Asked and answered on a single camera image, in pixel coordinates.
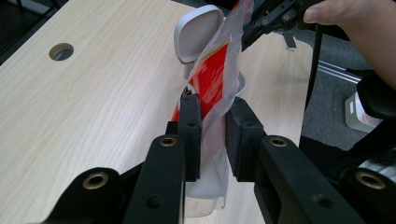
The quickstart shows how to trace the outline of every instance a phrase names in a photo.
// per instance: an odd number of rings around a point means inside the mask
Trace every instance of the black mechanical part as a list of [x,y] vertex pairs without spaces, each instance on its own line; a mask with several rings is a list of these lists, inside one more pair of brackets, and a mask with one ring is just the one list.
[[198,94],[180,99],[180,116],[177,135],[186,144],[186,181],[193,182],[200,177],[201,164],[201,104]]
[[237,181],[255,180],[255,155],[263,135],[263,126],[248,103],[235,97],[233,106],[226,114],[225,146]]
[[184,159],[181,137],[154,139],[122,223],[183,223]]
[[[361,217],[318,171],[312,162],[289,139],[268,135],[262,139],[260,162],[269,179],[258,180],[257,198],[268,197],[262,189],[274,189],[281,201],[278,211],[268,211],[259,204],[263,214],[273,223],[364,223]],[[271,195],[270,201],[276,198]]]
[[396,91],[379,76],[364,77],[358,83],[358,94],[368,115],[396,121]]
[[396,185],[365,168],[344,171],[339,191],[367,223],[396,223]]
[[108,168],[93,168],[76,177],[43,223],[118,223],[128,197],[134,191],[141,164],[128,172],[122,185],[119,174]]
[[251,46],[260,36],[273,31],[287,31],[298,24],[300,29],[310,25],[302,22],[307,8],[321,0],[258,0],[251,22],[244,27],[242,50]]

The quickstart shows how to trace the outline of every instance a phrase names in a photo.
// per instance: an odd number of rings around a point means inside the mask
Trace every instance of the black cable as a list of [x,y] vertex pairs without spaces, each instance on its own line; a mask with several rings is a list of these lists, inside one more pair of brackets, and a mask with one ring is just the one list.
[[309,101],[311,100],[312,91],[314,90],[315,79],[317,78],[322,36],[322,26],[317,24],[317,30],[315,32],[314,52],[312,55],[311,74],[309,75],[308,91],[306,93],[305,100],[305,110],[309,105]]

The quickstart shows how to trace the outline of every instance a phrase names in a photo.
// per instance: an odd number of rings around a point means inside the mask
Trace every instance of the human hand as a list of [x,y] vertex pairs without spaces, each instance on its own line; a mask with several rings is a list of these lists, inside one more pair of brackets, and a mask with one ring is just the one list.
[[322,25],[353,25],[369,20],[373,0],[325,0],[309,7],[304,14],[305,23]]

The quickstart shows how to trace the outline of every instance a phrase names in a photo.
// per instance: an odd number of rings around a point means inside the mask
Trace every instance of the gray floor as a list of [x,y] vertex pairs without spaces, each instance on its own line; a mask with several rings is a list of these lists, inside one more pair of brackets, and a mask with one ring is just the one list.
[[[175,1],[192,7],[206,5],[204,0]],[[12,55],[45,21],[43,20],[6,54],[1,56],[0,62],[5,61]],[[313,46],[314,32],[297,29],[292,29],[291,31],[296,39]],[[353,69],[370,67],[350,42],[327,35],[323,37],[320,59],[341,67]],[[355,142],[363,138],[365,133],[349,129],[345,124],[344,101],[355,91],[356,84],[318,72],[311,102],[304,114],[303,135],[342,149],[351,148]]]

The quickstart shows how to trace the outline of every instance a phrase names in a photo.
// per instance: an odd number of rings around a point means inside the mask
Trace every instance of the white plastic object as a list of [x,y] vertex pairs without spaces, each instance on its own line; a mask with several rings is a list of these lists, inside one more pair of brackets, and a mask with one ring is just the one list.
[[196,61],[223,21],[222,11],[212,5],[198,7],[184,15],[174,32],[175,52],[180,61]]
[[345,107],[346,126],[351,129],[369,133],[382,121],[382,119],[375,119],[364,112],[357,92],[346,100]]

